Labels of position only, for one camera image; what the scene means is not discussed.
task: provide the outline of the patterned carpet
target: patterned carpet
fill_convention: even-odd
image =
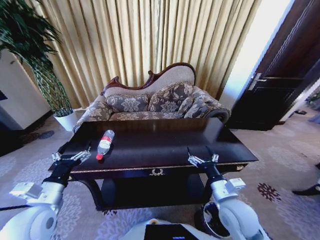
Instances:
[[[274,240],[318,240],[320,236],[320,195],[297,196],[291,190],[306,189],[320,178],[315,164],[320,162],[320,124],[308,122],[316,114],[295,114],[285,125],[272,130],[235,130],[233,133],[260,159],[240,173],[247,187],[239,198],[257,212],[260,223]],[[51,153],[66,142],[71,133],[53,117],[32,135],[23,148],[0,157],[0,208],[23,205],[8,192],[18,182],[41,181],[48,176]],[[64,191],[64,205],[53,239],[117,240],[136,223],[159,218],[174,223],[194,224],[198,205],[152,207],[128,210],[95,210],[89,190],[71,182]],[[21,209],[0,212],[0,229]]]

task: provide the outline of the beige curtain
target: beige curtain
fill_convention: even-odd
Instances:
[[[141,86],[148,70],[187,62],[196,85],[219,97],[261,0],[34,0],[61,32],[51,56],[74,108],[115,76]]]

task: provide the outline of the sofa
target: sofa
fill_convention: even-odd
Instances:
[[[160,73],[148,72],[140,87],[128,87],[113,78],[73,127],[83,122],[150,119],[219,118],[226,123],[231,111],[195,86],[196,72],[184,62]]]

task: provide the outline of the black shoe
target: black shoe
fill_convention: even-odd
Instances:
[[[303,110],[296,110],[294,111],[296,114],[301,114],[301,115],[306,115],[307,112],[306,111],[303,111]]]
[[[300,196],[314,196],[314,195],[320,195],[320,184],[316,184],[307,190],[303,191],[292,191],[296,195]]]

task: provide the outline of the table leg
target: table leg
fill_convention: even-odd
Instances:
[[[86,187],[90,190],[95,204],[95,209],[102,211],[105,208],[105,204],[97,182],[95,180],[79,180],[79,182],[86,185]]]

